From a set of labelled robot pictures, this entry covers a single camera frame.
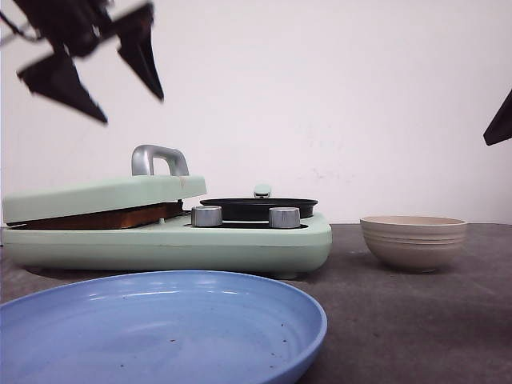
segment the ceramic bowl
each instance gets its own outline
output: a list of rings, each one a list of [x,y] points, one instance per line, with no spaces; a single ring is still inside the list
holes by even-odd
[[[389,266],[429,272],[461,253],[467,223],[454,218],[373,216],[361,219],[371,253]]]

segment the gray table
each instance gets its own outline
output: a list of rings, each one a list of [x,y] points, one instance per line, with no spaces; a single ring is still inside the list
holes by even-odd
[[[512,226],[470,225],[464,255],[432,274],[381,265],[358,225],[334,225],[327,263],[301,281],[329,317],[308,383],[512,382]],[[2,258],[2,300],[105,271],[31,270]]]

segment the silver handle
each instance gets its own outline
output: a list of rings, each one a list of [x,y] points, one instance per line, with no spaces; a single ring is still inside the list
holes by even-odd
[[[131,155],[131,174],[154,175],[153,159],[162,158],[169,166],[173,176],[188,176],[189,168],[186,166],[185,156],[180,150],[165,148],[163,146],[138,146]]]

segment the wooden panel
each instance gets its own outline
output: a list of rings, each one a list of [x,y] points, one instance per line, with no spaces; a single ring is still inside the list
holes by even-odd
[[[29,222],[8,222],[20,230],[120,230],[172,218],[183,212],[182,202],[164,202],[151,206],[136,206],[123,210],[108,210],[93,214],[77,214],[62,218],[45,218]]]

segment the blue plate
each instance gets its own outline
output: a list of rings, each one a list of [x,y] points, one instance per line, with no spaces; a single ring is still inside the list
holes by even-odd
[[[322,307],[248,274],[100,278],[0,306],[0,382],[296,382],[327,329]]]

